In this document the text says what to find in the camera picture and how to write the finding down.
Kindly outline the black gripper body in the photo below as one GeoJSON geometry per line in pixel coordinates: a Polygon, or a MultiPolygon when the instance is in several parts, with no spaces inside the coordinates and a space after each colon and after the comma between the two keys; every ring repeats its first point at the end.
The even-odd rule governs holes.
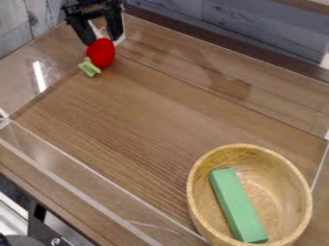
{"type": "Polygon", "coordinates": [[[123,0],[75,0],[62,5],[67,23],[105,17],[110,23],[122,22],[123,0]]]}

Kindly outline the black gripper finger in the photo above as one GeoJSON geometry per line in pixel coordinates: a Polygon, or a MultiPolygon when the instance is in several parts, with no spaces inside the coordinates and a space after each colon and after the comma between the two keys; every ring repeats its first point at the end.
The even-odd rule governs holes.
{"type": "Polygon", "coordinates": [[[107,31],[113,41],[123,35],[122,7],[106,8],[107,31]]]}
{"type": "Polygon", "coordinates": [[[79,17],[70,17],[69,23],[73,26],[82,43],[85,45],[91,45],[93,42],[97,40],[97,35],[93,31],[93,28],[89,24],[89,22],[85,19],[81,19],[79,17]]]}

